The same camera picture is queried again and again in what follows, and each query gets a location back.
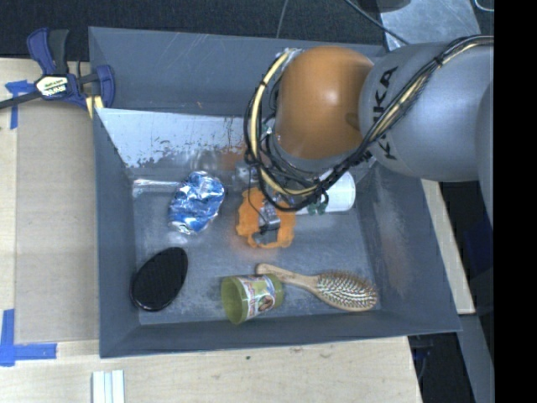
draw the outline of hairbrush bristles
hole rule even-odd
[[[319,275],[317,289],[332,303],[342,308],[371,309],[377,303],[373,286],[355,275],[344,272],[327,272]]]

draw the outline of orange plush toy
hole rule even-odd
[[[294,212],[282,212],[276,209],[276,215],[280,220],[278,237],[276,242],[257,243],[253,235],[259,232],[259,211],[263,207],[264,195],[258,188],[251,188],[242,194],[241,206],[238,208],[237,234],[248,238],[248,244],[253,248],[287,248],[295,237],[294,227],[296,223]]]

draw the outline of green jar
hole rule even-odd
[[[272,274],[228,276],[221,290],[224,310],[233,324],[274,309],[284,301],[282,283]]]

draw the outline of blue tape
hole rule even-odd
[[[55,359],[57,343],[15,345],[15,310],[3,312],[2,340],[0,340],[0,366],[13,367],[16,361],[27,359]]]
[[[28,93],[35,91],[35,85],[28,81],[15,81],[8,82],[6,88],[11,92],[13,97],[17,97],[20,93]],[[18,108],[13,106],[11,108],[11,123],[9,124],[10,129],[17,128],[18,126]]]

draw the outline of gray plastic tray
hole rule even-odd
[[[297,217],[290,247],[252,249],[236,235],[241,197],[232,177],[234,162],[241,159],[241,115],[275,53],[297,46],[296,41],[92,29],[91,43],[92,64],[110,64],[116,72],[114,106],[138,109],[101,109],[94,117],[102,357],[460,329],[417,179],[379,165],[356,168],[354,208],[322,217]],[[357,48],[373,60],[382,54],[376,47]],[[147,71],[163,59],[169,59],[171,72],[183,76],[170,83],[169,78]],[[185,59],[197,70],[181,72]],[[230,60],[234,64],[228,67]],[[206,89],[201,89],[204,77]],[[164,88],[165,102],[164,92],[155,84],[150,91],[143,90],[146,82],[173,84],[178,93]],[[187,97],[180,93],[183,88],[195,91]],[[126,106],[133,95],[136,106]],[[226,111],[217,114],[217,108]],[[173,186],[145,186],[137,181],[180,181],[192,170],[220,177],[227,197],[210,227],[187,237],[167,226]],[[185,247],[189,255],[185,285],[163,311],[140,311],[128,297],[132,276],[151,255],[169,246]],[[287,285],[281,307],[234,326],[220,301],[221,278],[251,274],[262,261],[307,275],[354,271],[377,286],[380,302],[372,311],[350,314]]]

